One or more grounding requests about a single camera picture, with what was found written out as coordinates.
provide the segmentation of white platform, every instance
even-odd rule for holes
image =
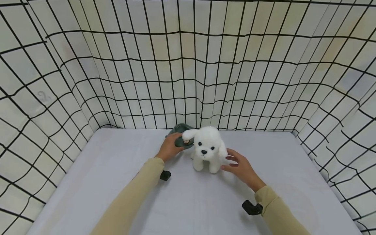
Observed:
[[[89,234],[108,205],[155,155],[167,130],[100,129],[90,139],[28,235]],[[295,138],[286,132],[221,131],[227,147],[247,156],[312,234],[360,234]],[[270,234],[261,216],[241,208],[253,193],[227,172],[196,172],[191,150],[168,162],[172,173],[144,202],[138,234]]]

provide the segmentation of white plush dog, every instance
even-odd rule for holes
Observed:
[[[183,132],[184,142],[192,138],[194,138],[194,150],[191,155],[193,168],[201,171],[204,168],[203,161],[209,161],[210,173],[217,173],[221,167],[221,158],[227,157],[227,149],[219,131],[215,127],[206,126]]]

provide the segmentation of plush dog ear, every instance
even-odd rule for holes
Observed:
[[[227,149],[226,149],[226,146],[224,145],[223,140],[221,140],[221,145],[219,145],[218,155],[221,158],[227,157]]]
[[[183,132],[183,140],[190,140],[197,134],[197,129],[190,129]]]

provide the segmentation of white backdrop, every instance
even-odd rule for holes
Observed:
[[[98,128],[289,131],[376,234],[376,1],[0,0],[0,234]]]

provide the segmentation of human hand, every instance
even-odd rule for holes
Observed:
[[[233,173],[237,178],[248,185],[254,192],[264,187],[266,184],[258,177],[246,157],[232,149],[227,149],[227,160],[237,162],[230,165],[223,165],[221,169]]]
[[[181,137],[183,133],[173,133],[165,138],[156,158],[161,158],[164,162],[175,157],[178,153],[184,150],[184,147],[176,147],[175,140]]]

